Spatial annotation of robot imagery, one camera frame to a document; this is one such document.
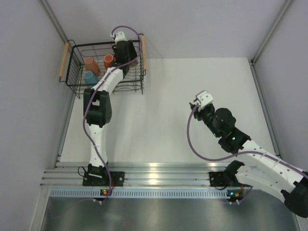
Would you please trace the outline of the salmon dotted mug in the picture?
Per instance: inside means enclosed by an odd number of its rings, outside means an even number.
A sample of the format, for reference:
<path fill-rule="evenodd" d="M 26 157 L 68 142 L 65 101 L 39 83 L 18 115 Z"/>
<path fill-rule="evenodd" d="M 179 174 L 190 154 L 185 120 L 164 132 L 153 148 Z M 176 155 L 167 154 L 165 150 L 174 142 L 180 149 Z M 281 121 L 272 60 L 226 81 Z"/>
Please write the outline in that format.
<path fill-rule="evenodd" d="M 86 57 L 84 60 L 84 65 L 87 71 L 91 71 L 95 75 L 100 73 L 100 68 L 93 57 Z"/>

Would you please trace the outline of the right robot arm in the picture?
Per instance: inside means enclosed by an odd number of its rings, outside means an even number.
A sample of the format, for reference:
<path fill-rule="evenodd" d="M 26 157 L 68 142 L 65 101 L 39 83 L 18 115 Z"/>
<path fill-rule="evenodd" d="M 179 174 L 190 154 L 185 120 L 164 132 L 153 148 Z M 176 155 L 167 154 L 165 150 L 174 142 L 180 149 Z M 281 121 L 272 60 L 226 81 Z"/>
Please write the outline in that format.
<path fill-rule="evenodd" d="M 207 126 L 228 153 L 221 158 L 202 156 L 188 138 L 188 144 L 197 157 L 211 162 L 231 160 L 223 171 L 223 178 L 229 186 L 243 184 L 255 187 L 282 201 L 297 216 L 308 217 L 307 171 L 263 149 L 235 126 L 236 119 L 227 108 L 215 109 L 212 103 L 203 106 L 193 102 L 190 109 L 186 135 L 189 136 L 191 120 L 195 118 Z"/>

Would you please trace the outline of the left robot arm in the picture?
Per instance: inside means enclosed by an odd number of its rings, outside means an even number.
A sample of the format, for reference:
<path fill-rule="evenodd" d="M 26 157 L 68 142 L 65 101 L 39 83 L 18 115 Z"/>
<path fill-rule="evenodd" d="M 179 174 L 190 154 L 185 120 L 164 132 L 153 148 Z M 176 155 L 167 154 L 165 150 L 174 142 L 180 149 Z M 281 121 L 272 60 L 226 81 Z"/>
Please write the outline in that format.
<path fill-rule="evenodd" d="M 106 132 L 112 117 L 110 94 L 130 70 L 130 65 L 138 59 L 131 40 L 120 40 L 112 46 L 114 58 L 105 75 L 91 89 L 84 90 L 83 128 L 90 140 L 90 162 L 88 174 L 101 186 L 110 179 L 107 167 Z"/>

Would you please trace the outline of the blue mug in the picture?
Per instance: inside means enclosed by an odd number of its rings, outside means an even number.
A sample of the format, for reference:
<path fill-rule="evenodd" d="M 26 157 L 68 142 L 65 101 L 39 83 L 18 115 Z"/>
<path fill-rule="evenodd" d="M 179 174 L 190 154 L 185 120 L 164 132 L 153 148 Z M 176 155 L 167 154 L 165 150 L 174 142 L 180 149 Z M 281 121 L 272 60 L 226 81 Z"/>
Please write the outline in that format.
<path fill-rule="evenodd" d="M 99 82 L 99 80 L 93 72 L 87 71 L 84 74 L 84 82 L 86 86 L 91 89 Z"/>

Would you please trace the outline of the orange mug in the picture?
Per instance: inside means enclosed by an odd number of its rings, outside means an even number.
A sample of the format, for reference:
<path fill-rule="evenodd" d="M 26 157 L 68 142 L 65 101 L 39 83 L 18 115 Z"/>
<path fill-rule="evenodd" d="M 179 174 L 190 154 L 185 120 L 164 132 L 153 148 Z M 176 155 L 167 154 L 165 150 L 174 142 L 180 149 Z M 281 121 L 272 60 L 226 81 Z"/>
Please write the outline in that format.
<path fill-rule="evenodd" d="M 109 68 L 113 60 L 114 60 L 114 56 L 112 54 L 108 54 L 104 56 L 103 62 L 104 62 L 104 67 L 106 70 Z"/>

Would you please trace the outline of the dark brown mug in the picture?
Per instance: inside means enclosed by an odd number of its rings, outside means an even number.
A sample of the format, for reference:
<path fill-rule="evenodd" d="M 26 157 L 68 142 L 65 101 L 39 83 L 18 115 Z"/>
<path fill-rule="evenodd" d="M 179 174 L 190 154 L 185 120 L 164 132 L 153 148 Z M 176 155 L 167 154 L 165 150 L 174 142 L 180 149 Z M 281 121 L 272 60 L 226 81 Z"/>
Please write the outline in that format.
<path fill-rule="evenodd" d="M 134 68 L 137 64 L 138 64 L 138 60 L 135 60 L 129 66 L 130 68 Z"/>

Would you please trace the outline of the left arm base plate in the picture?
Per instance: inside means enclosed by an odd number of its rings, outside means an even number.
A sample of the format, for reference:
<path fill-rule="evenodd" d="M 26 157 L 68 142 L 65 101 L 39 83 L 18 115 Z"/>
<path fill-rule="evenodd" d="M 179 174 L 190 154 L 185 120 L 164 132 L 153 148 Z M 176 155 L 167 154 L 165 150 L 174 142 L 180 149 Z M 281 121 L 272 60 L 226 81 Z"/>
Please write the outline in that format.
<path fill-rule="evenodd" d="M 111 186 L 122 187 L 124 185 L 125 172 L 123 171 L 111 171 Z M 99 187 L 99 186 L 110 186 L 110 179 L 108 173 L 103 176 L 96 176 L 86 172 L 83 177 L 82 186 L 86 187 Z"/>

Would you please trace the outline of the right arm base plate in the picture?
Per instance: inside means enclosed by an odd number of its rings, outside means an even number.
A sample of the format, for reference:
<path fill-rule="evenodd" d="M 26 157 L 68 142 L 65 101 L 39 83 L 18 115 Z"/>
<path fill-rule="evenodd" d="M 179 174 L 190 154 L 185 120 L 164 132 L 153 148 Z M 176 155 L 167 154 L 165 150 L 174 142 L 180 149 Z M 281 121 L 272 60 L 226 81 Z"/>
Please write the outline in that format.
<path fill-rule="evenodd" d="M 209 172 L 209 180 L 210 186 L 217 188 L 240 186 L 249 187 L 248 184 L 240 183 L 235 174 L 225 171 Z"/>

